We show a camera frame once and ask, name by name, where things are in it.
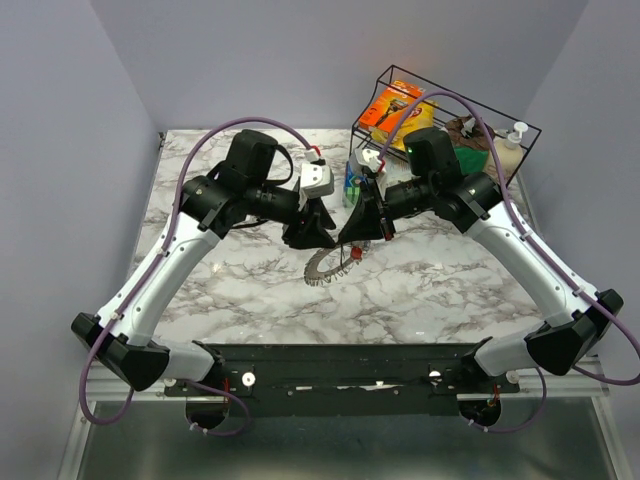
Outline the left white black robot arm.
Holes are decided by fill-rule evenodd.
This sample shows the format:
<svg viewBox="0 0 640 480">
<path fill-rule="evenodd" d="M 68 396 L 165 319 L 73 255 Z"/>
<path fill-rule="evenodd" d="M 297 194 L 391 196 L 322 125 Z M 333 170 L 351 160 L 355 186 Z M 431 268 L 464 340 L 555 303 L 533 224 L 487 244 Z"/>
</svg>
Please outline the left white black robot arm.
<svg viewBox="0 0 640 480">
<path fill-rule="evenodd" d="M 163 346 L 153 336 L 192 270 L 247 217 L 282 224 L 282 240 L 292 249 L 334 247 L 335 225 L 322 202 L 334 191 L 330 167 L 308 148 L 288 190 L 268 177 L 275 155 L 286 152 L 262 132 L 237 133 L 222 162 L 181 187 L 164 230 L 125 285 L 97 313 L 81 313 L 72 322 L 74 334 L 133 390 L 162 378 L 187 379 L 201 395 L 220 387 L 215 354 L 196 344 Z"/>
</svg>

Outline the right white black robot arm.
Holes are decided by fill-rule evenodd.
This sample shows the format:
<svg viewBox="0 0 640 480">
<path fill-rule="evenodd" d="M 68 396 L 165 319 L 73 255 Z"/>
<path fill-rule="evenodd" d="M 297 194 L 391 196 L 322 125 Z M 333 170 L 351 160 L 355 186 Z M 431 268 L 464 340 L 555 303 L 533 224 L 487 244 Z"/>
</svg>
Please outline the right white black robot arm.
<svg viewBox="0 0 640 480">
<path fill-rule="evenodd" d="M 607 332 L 606 316 L 620 311 L 620 295 L 597 290 L 562 263 L 489 175 L 463 174 L 447 133 L 423 128 L 404 143 L 413 177 L 391 187 L 381 187 L 374 173 L 380 164 L 377 151 L 357 154 L 367 178 L 339 243 L 390 240 L 395 220 L 434 212 L 493 254 L 542 316 L 529 330 L 486 339 L 466 353 L 459 370 L 462 384 L 480 392 L 496 377 L 523 368 L 566 374 Z"/>
</svg>

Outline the blue green small box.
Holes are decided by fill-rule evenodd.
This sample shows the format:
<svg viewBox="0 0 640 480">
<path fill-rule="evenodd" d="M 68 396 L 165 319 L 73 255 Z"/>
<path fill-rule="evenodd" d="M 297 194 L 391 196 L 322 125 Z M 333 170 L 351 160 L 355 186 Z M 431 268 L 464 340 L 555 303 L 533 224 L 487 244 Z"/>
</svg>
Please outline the blue green small box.
<svg viewBox="0 0 640 480">
<path fill-rule="evenodd" d="M 345 208 L 353 208 L 360 196 L 360 185 L 366 178 L 353 171 L 349 162 L 345 164 L 344 182 L 342 187 L 342 204 Z"/>
</svg>

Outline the orange razor box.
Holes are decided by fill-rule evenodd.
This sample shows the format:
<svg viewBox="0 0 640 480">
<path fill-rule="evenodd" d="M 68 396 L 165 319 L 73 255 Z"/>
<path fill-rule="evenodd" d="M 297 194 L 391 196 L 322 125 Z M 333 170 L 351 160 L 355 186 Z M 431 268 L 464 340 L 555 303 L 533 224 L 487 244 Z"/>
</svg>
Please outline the orange razor box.
<svg viewBox="0 0 640 480">
<path fill-rule="evenodd" d="M 370 133 L 388 135 L 404 111 L 425 90 L 402 80 L 394 80 L 359 117 L 357 125 Z"/>
</svg>

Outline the yellow chips bag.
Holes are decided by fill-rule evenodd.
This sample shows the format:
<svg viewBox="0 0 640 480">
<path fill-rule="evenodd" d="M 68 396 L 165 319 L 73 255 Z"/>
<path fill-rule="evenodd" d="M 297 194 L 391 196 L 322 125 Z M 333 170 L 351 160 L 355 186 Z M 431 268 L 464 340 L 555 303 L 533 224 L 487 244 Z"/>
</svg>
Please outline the yellow chips bag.
<svg viewBox="0 0 640 480">
<path fill-rule="evenodd" d="M 372 138 L 384 144 L 389 134 L 403 117 L 410 103 L 401 99 L 393 99 L 381 117 L 376 121 Z M 404 120 L 396 132 L 390 146 L 397 150 L 405 151 L 404 137 L 409 133 L 434 125 L 435 105 L 431 102 L 422 102 L 414 108 L 410 115 Z"/>
</svg>

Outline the green brown paper bag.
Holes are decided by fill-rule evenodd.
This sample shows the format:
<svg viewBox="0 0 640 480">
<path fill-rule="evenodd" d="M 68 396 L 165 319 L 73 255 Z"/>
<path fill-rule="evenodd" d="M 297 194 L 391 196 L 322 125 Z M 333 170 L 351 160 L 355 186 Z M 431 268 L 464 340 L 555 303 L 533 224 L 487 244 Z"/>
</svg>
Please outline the green brown paper bag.
<svg viewBox="0 0 640 480">
<path fill-rule="evenodd" d="M 444 124 L 463 175 L 481 172 L 490 153 L 489 141 L 472 115 L 456 117 Z"/>
</svg>

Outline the cream pump lotion bottle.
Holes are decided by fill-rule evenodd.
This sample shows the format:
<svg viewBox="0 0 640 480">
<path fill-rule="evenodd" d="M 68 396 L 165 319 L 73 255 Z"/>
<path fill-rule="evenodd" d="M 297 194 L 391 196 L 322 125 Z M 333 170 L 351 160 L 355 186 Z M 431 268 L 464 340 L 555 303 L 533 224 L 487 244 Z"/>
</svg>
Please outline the cream pump lotion bottle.
<svg viewBox="0 0 640 480">
<path fill-rule="evenodd" d="M 500 161 L 503 177 L 508 183 L 516 168 L 519 166 L 524 157 L 524 149 L 522 148 L 522 140 L 524 134 L 529 130 L 527 123 L 517 121 L 513 128 L 504 136 L 496 135 L 494 137 L 494 148 L 497 158 Z"/>
</svg>

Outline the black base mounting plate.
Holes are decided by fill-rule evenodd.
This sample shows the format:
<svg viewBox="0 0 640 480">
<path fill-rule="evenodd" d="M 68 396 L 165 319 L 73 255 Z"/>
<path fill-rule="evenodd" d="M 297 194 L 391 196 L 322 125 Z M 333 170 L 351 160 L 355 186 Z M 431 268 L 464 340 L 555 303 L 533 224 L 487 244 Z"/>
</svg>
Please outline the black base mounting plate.
<svg viewBox="0 0 640 480">
<path fill-rule="evenodd" d="M 429 414 L 517 393 L 499 376 L 471 380 L 469 343 L 206 344 L 214 367 L 207 387 L 228 391 L 253 417 Z"/>
</svg>

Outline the aluminium extrusion rail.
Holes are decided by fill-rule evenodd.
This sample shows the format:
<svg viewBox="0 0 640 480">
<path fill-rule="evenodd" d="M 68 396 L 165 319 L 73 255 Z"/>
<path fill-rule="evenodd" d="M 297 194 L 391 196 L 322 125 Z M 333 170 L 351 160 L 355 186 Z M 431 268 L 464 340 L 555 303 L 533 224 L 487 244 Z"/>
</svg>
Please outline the aluminium extrusion rail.
<svg viewBox="0 0 640 480">
<path fill-rule="evenodd" d="M 534 369 L 519 370 L 519 391 L 507 393 L 506 386 L 500 394 L 501 398 L 539 398 L 542 395 L 542 386 L 539 375 Z M 547 386 L 547 398 L 598 398 L 610 395 L 610 388 L 593 379 L 576 372 L 570 372 L 566 376 L 553 376 L 544 373 Z M 129 387 L 106 367 L 94 363 L 90 369 L 87 380 L 87 400 L 119 401 L 125 400 Z M 165 392 L 165 384 L 160 381 L 154 383 L 147 390 L 135 393 L 136 401 L 168 399 Z"/>
</svg>

